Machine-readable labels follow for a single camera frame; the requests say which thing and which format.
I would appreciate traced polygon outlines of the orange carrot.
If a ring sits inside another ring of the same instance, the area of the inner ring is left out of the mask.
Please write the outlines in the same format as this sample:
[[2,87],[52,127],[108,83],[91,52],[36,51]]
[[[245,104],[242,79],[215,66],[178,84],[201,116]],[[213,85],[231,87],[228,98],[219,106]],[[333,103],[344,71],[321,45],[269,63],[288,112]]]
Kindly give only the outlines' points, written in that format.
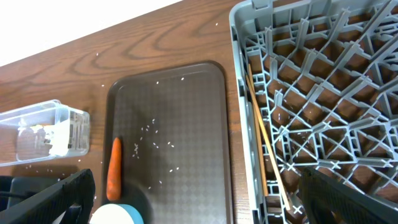
[[106,183],[106,196],[109,201],[119,200],[121,197],[121,163],[121,140],[115,138],[111,150]]

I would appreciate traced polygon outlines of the white napkin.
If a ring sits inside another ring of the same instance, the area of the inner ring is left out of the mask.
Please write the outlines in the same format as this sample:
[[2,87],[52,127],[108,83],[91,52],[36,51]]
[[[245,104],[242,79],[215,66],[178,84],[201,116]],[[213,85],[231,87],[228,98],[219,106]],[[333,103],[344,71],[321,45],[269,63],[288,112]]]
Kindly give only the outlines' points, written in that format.
[[66,156],[68,153],[66,132],[58,125],[36,124],[17,130],[16,152],[20,160]]

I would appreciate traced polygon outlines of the wooden chopstick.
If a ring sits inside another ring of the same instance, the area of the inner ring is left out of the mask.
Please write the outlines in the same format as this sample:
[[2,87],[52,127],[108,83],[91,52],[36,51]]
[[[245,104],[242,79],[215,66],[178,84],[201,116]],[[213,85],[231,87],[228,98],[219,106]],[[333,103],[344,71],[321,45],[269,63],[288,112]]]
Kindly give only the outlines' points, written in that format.
[[267,188],[267,179],[266,179],[266,167],[264,164],[264,155],[262,150],[262,138],[261,138],[261,129],[259,126],[259,119],[256,114],[256,107],[254,105],[255,96],[252,96],[252,105],[254,110],[254,122],[255,122],[255,130],[256,130],[256,141],[257,141],[257,152],[259,155],[259,167],[261,172],[261,180],[262,180],[262,190],[265,197],[269,195]]
[[264,137],[264,141],[265,141],[265,144],[266,144],[266,147],[267,147],[267,151],[269,153],[269,157],[270,157],[272,168],[273,168],[276,180],[277,180],[277,184],[279,186],[279,192],[280,192],[280,194],[282,196],[282,200],[284,202],[285,209],[286,210],[290,210],[292,207],[291,207],[291,204],[289,202],[289,198],[288,198],[287,192],[285,190],[285,187],[284,187],[284,184],[283,184],[283,181],[282,181],[282,177],[280,176],[280,172],[279,172],[279,168],[278,168],[277,161],[276,161],[276,158],[275,158],[274,150],[272,148],[271,142],[269,140],[269,137],[268,137],[265,125],[264,125],[264,120],[262,118],[262,114],[261,114],[261,111],[259,109],[259,106],[258,106],[258,103],[257,103],[257,100],[256,100],[256,95],[255,95],[255,92],[254,92],[254,88],[252,87],[251,80],[250,80],[250,78],[248,76],[246,76],[246,81],[248,83],[249,92],[250,92],[250,95],[251,95],[251,98],[252,98],[252,104],[254,106],[254,110],[255,110],[256,116],[258,118],[258,123],[259,123],[260,129],[261,129],[261,133],[262,133],[262,135]]

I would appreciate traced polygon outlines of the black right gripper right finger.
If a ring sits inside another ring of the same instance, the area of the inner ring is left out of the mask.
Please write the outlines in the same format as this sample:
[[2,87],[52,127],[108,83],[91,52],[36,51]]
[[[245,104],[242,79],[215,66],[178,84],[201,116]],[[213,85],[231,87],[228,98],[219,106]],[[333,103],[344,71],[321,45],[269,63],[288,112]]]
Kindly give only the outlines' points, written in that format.
[[393,208],[311,167],[302,172],[298,189],[310,224],[336,223],[335,216],[345,223],[397,223],[397,211]]

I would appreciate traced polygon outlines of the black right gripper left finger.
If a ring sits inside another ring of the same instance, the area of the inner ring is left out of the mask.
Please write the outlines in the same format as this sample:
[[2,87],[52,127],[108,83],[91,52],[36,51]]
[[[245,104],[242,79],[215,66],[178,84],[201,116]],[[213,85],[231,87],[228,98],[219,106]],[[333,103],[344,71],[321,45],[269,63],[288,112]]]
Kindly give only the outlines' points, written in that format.
[[1,223],[88,223],[95,180],[83,169],[1,212]]

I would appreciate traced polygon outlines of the light blue rice bowl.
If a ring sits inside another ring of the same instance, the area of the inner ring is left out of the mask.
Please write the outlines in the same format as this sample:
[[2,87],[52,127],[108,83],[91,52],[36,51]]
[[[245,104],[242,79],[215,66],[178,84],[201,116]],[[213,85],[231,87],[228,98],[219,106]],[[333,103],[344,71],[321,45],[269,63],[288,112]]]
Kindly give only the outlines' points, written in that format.
[[144,220],[131,205],[109,203],[94,212],[89,224],[144,224]]

